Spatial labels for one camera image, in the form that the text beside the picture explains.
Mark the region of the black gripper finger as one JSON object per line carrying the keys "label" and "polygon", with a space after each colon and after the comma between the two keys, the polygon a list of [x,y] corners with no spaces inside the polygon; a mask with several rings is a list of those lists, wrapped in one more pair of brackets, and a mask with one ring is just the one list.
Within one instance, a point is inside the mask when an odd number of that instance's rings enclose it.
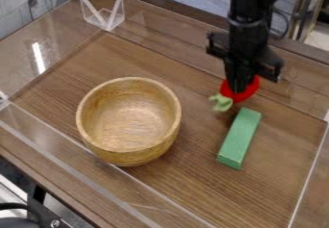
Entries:
{"label": "black gripper finger", "polygon": [[250,60],[226,57],[224,74],[228,88],[234,93],[254,93],[259,86],[259,80],[254,64]]}

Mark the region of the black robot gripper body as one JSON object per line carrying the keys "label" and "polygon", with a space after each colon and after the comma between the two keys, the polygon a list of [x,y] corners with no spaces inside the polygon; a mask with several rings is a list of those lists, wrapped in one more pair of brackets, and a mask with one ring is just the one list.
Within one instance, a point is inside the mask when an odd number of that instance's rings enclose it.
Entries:
{"label": "black robot gripper body", "polygon": [[283,60],[268,47],[270,28],[266,19],[242,23],[228,19],[228,32],[207,32],[208,55],[224,60],[234,57],[250,60],[256,75],[276,83],[279,81]]}

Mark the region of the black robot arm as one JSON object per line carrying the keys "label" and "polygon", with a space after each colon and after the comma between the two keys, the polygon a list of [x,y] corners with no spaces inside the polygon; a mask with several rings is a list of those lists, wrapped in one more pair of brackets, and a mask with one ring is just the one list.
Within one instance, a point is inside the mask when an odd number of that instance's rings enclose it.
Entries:
{"label": "black robot arm", "polygon": [[228,33],[208,32],[206,52],[223,60],[227,86],[243,93],[260,76],[279,80],[283,59],[268,46],[278,0],[230,0]]}

